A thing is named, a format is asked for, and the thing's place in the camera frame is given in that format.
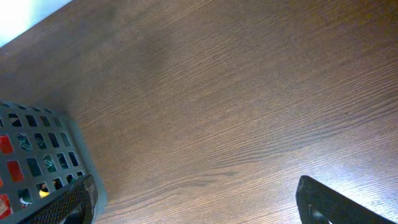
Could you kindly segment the green red snack bag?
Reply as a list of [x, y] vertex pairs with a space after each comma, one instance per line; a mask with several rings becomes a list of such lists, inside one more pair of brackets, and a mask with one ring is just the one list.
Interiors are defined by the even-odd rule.
[[84, 174], [66, 133], [1, 134], [1, 218], [41, 201]]

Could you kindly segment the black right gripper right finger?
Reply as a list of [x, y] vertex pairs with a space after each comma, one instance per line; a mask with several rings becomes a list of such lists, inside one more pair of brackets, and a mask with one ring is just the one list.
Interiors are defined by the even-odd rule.
[[300, 177], [295, 198], [303, 224], [395, 224], [307, 175]]

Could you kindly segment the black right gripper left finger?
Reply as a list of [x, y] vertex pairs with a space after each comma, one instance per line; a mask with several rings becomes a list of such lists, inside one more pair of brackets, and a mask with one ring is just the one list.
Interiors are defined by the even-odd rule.
[[98, 190], [92, 175], [85, 175], [29, 206], [19, 223], [92, 223], [98, 206]]

